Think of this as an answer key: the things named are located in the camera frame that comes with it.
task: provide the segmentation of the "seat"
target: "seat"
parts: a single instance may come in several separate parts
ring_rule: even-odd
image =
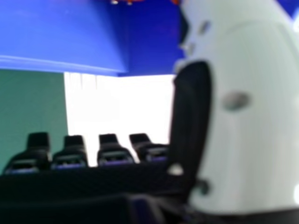
[[[26,150],[15,155],[5,166],[3,174],[36,173],[50,167],[48,133],[31,133]]]
[[[135,163],[133,156],[127,148],[122,147],[116,134],[103,134],[99,136],[100,150],[98,152],[98,165],[122,165]]]
[[[51,169],[88,167],[84,140],[81,135],[65,136],[64,148],[53,156]]]
[[[168,145],[152,143],[145,133],[131,134],[129,137],[141,161],[154,162],[167,159]]]

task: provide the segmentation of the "white plastic casing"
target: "white plastic casing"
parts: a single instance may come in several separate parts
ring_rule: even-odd
[[[294,209],[299,203],[299,39],[274,0],[184,0],[186,59],[212,72],[212,113],[190,204],[216,215]],[[205,22],[210,27],[202,29]],[[249,104],[228,110],[231,93]]]

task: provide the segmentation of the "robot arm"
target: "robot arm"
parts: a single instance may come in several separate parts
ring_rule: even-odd
[[[211,215],[299,207],[299,39],[273,0],[185,0],[169,167]]]

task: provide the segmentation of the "green wall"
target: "green wall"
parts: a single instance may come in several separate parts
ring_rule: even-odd
[[[49,132],[52,152],[61,150],[67,134],[63,74],[0,70],[0,173],[33,132]]]

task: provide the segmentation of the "white backdrop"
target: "white backdrop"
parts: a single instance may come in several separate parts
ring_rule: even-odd
[[[97,165],[99,134],[117,134],[120,144],[131,151],[132,133],[147,133],[155,143],[168,143],[173,78],[65,73],[68,132],[84,136],[90,166]]]

